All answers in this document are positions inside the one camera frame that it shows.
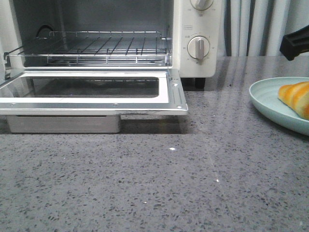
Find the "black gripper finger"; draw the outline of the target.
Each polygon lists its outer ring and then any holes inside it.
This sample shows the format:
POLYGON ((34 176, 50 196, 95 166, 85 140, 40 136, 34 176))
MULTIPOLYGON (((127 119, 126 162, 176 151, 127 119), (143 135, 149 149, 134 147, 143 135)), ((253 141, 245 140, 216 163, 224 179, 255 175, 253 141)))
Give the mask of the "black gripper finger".
POLYGON ((283 36, 280 45, 280 52, 287 58, 288 61, 292 61, 295 57, 308 51, 309 26, 283 36))

